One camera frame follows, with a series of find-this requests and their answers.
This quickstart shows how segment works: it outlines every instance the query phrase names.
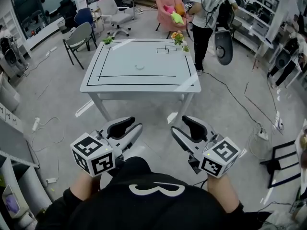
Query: black rectangle outline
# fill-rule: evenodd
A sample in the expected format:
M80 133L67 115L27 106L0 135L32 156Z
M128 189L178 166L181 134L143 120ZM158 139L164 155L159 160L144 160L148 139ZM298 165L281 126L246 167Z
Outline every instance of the black rectangle outline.
M159 53L158 49L164 49L167 50L167 53ZM157 48L157 54L169 54L169 49L168 48Z
M113 75L113 76L100 76L100 78L108 77L175 77L174 75Z
M169 43L169 42L165 42L165 41L131 41L131 43L133 43L133 42L156 42L156 43ZM92 76L92 73L93 73L93 70L94 70L94 68L95 68L95 65L96 65L96 63L97 63L97 61L98 61L98 58L99 58L99 56L100 56L100 54L101 54L101 51L102 51L102 49L103 49L103 47L104 47L104 45L102 46L102 48L101 48L101 50L100 50L100 52L99 52L99 55L98 55L98 57L97 57L97 59L96 59L96 62L95 62L95 64L94 64L94 66L93 66L93 69L92 69L92 72L91 72L91 75L90 75L90 77L89 77L89 79L88 79L88 82L87 82L87 85L86 86L115 86L115 85L137 85L137 86L142 86L142 85L152 85L152 86L158 86L158 85L164 85L164 86L181 86L181 84L157 84L157 83L154 83L154 84L150 84L150 83L144 83L144 84L139 84L139 83L121 83L121 84L88 84L89 83L89 81L90 81L90 79L91 79L91 76ZM192 75L191 75L191 71L190 71L190 67L189 67L189 64L188 64L188 59L187 59L187 56L185 56L185 58L186 58L186 62L187 62L187 65L188 65L188 69L189 69L189 73L190 73L190 77L192 77Z

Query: white box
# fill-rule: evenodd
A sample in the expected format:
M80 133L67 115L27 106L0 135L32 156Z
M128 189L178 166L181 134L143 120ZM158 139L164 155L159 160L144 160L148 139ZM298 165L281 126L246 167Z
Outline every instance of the white box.
M228 137L203 153L199 168L208 174L220 178L235 163L241 150Z
M92 177L115 168L113 149L87 133L71 143L71 150L77 165Z

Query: black pants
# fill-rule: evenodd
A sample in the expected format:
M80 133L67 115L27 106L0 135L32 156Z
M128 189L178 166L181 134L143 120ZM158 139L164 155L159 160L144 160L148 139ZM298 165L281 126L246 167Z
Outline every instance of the black pants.
M212 33L211 28L201 28L193 24L195 68L197 71L203 70L202 61L206 56L208 42Z
M280 78L276 81L276 85L279 86L288 76L289 74L293 71L295 68L296 64L291 60L290 63L284 68L282 75ZM278 72L279 69L274 66L273 69L270 71L270 75L274 76L276 72Z

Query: table leg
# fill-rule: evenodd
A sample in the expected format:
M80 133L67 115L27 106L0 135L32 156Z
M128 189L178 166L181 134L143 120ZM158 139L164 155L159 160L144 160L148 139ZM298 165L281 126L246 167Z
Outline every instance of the table leg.
M286 88L290 86L290 84L297 78L297 76L300 74L300 71L297 71L297 74L292 78L292 80L286 85Z
M99 98L97 93L88 93L95 103L98 110L101 112L106 121L111 121L110 114L107 112L105 106L102 104L102 100Z
M190 102L193 98L193 95L194 95L193 93L185 94L182 106L181 106L180 110L178 111L178 114L177 114L177 116L174 120L174 126L175 127L179 127L181 117L186 113L186 111L189 107L189 104L190 104Z

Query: black chair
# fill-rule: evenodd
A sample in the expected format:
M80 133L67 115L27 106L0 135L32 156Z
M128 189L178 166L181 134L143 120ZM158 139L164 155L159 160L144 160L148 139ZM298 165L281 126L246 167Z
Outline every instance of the black chair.
M129 7L129 8L133 8L134 7L134 2L133 2L133 0L130 0L130 1L132 1L132 3L124 3L124 1L123 0L114 0L115 1L115 3L116 3L116 5L118 6L118 7Z
M74 18L77 14L76 6L71 0L63 0L60 2L60 7L58 7L58 12L65 19L65 26L67 28L78 27Z

